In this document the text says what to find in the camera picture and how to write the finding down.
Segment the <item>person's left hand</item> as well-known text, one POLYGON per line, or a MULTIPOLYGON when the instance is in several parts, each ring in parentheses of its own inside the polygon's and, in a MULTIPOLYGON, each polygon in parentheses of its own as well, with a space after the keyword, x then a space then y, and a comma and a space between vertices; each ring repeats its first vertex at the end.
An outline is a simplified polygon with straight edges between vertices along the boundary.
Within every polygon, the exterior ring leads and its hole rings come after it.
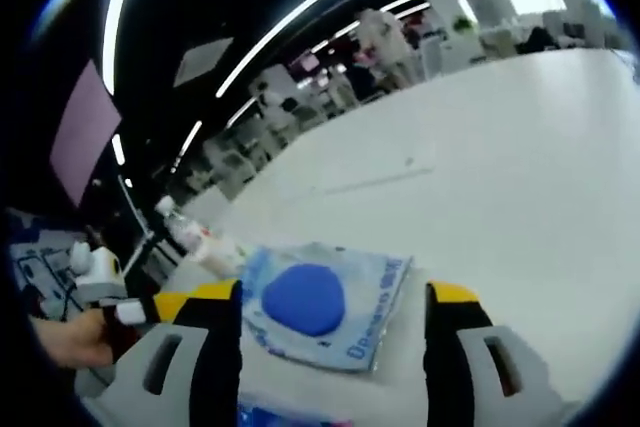
POLYGON ((113 364, 107 341, 106 321, 101 309, 89 309, 69 321, 29 317, 40 344, 60 367, 98 368, 113 364))

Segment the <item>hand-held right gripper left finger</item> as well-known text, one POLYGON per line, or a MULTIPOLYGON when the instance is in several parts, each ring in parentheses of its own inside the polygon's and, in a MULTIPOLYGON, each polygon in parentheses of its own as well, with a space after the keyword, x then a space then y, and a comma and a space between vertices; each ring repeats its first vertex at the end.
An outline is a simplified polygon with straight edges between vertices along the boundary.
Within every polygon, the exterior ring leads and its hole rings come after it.
POLYGON ((106 390, 107 425, 235 425, 241 282, 158 294, 165 295, 163 322, 108 327, 116 363, 106 390))

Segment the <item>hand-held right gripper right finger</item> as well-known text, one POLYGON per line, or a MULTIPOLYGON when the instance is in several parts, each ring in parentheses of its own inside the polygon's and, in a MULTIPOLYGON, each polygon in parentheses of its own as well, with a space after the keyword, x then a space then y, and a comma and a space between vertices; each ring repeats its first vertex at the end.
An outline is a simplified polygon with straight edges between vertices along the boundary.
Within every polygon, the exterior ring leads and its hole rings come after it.
POLYGON ((474 292, 425 289, 429 426, 561 426, 566 403, 548 366, 512 329, 494 324, 474 292))

